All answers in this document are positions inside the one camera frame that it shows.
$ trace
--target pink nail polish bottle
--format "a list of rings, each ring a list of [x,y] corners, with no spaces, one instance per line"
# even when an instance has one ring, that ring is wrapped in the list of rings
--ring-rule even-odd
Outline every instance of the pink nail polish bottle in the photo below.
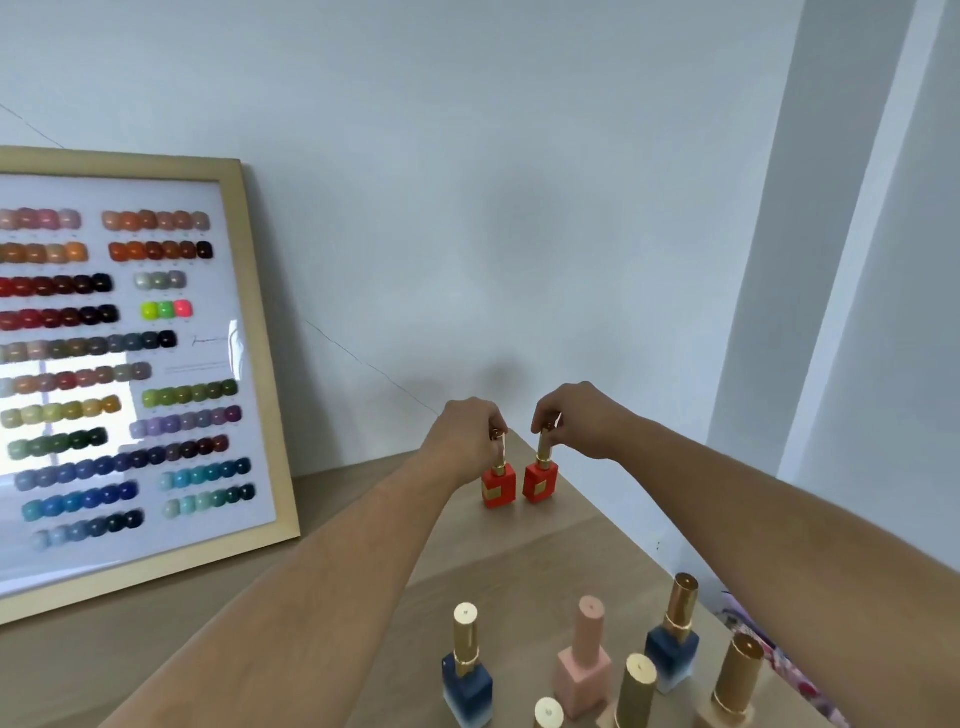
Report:
[[[610,695],[611,661],[600,644],[604,613],[598,598],[582,597],[573,622],[573,645],[557,656],[553,691],[571,720],[606,702]]]

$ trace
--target hand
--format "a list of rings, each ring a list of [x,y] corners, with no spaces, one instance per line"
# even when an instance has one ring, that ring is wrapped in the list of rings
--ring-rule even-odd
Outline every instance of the hand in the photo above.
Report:
[[[607,460],[616,457],[620,435],[635,419],[629,409],[582,381],[564,384],[540,400],[530,429],[539,433],[556,423],[556,429],[546,435],[551,447],[566,445],[594,460]]]
[[[507,431],[507,423],[493,402],[476,397],[451,400],[430,427],[420,453],[448,469],[459,488],[496,465],[502,446],[498,440],[491,440],[492,429]]]

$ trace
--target wooden table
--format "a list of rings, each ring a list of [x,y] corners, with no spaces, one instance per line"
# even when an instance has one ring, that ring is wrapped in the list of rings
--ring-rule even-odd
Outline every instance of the wooden table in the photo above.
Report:
[[[514,434],[521,471],[534,452]],[[397,467],[406,455],[298,478],[304,534],[319,528]],[[293,544],[245,554],[0,628],[0,728],[95,726],[228,600]],[[494,686],[494,728],[528,728],[550,694],[557,653],[569,646],[582,595],[607,607],[604,645],[619,687],[630,652],[660,622],[672,578],[562,477],[538,505],[522,497],[486,511],[479,485],[447,505],[407,585],[350,728],[456,728],[445,706],[440,660],[452,648],[453,607],[480,611],[482,661]],[[701,636],[692,680],[658,696],[650,725],[686,728],[709,695],[730,632],[698,606]],[[764,667],[755,726],[828,723]],[[592,726],[595,715],[567,725]]]

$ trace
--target red nail polish bottle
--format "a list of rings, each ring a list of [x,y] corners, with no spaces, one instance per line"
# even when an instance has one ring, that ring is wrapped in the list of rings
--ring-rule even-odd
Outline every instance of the red nail polish bottle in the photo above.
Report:
[[[496,431],[494,439],[501,441],[503,454],[499,463],[483,473],[480,489],[483,493],[483,504],[488,508],[499,508],[516,500],[516,473],[507,462],[507,434]]]
[[[531,503],[547,500],[557,490],[557,474],[560,469],[550,459],[550,446],[546,444],[546,435],[553,429],[547,425],[540,431],[540,445],[537,447],[537,462],[527,466],[523,476],[523,496]]]

